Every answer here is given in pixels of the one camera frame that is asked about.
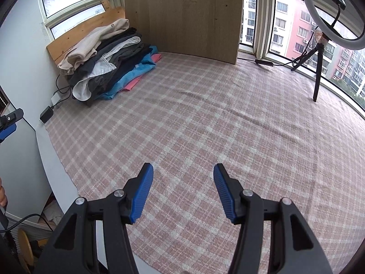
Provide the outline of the person hand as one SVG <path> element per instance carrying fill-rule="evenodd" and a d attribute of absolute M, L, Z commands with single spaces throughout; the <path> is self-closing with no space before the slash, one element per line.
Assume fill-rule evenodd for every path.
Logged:
<path fill-rule="evenodd" d="M 8 203 L 8 198 L 5 194 L 5 188 L 2 184 L 2 179 L 0 178 L 0 206 L 5 208 Z"/>

